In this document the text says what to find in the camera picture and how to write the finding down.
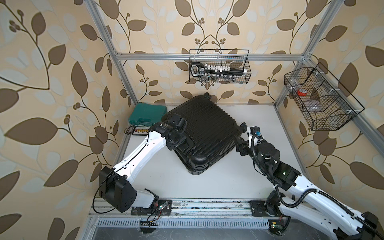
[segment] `red object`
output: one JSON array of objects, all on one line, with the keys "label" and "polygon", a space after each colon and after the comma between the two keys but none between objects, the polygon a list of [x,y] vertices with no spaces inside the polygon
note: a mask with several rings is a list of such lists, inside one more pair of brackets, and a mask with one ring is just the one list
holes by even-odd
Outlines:
[{"label": "red object", "polygon": [[297,95],[299,95],[300,97],[307,96],[307,93],[308,93],[308,91],[305,88],[299,88],[297,90]]}]

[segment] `black suitcase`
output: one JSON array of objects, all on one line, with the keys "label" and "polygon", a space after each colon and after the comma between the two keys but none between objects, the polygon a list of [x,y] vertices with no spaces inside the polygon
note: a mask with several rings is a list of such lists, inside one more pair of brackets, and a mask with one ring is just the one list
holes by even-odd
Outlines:
[{"label": "black suitcase", "polygon": [[241,127],[219,106],[210,101],[210,95],[198,95],[167,112],[162,121],[178,114],[187,120],[187,141],[175,148],[175,152],[188,171],[198,175],[224,157],[235,147]]}]

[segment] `metal rail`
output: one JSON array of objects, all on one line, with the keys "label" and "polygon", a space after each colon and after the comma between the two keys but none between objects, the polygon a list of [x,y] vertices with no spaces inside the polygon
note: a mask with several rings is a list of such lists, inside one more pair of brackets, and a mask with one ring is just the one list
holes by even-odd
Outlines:
[{"label": "metal rail", "polygon": [[[243,56],[243,54],[220,54],[220,56]],[[168,54],[168,53],[117,53],[118,60],[189,60],[189,54]],[[302,54],[249,54],[249,61],[301,61]]]}]

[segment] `metal vent grate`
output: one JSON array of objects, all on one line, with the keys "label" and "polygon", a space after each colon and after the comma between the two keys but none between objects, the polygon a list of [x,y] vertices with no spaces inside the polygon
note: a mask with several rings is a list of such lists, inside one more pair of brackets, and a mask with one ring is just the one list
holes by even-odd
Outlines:
[{"label": "metal vent grate", "polygon": [[[98,222],[98,227],[139,227],[140,220],[146,218],[121,219],[103,218]],[[198,219],[198,218],[161,218],[158,221],[161,228],[245,228],[245,229],[268,229],[267,219]]]}]

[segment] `green tool case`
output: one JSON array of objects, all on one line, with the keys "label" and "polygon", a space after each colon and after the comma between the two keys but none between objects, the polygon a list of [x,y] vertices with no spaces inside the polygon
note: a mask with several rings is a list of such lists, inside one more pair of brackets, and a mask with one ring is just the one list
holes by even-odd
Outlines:
[{"label": "green tool case", "polygon": [[161,117],[166,113],[166,106],[139,103],[129,117],[129,123],[135,126],[151,127],[153,124],[161,121]]}]

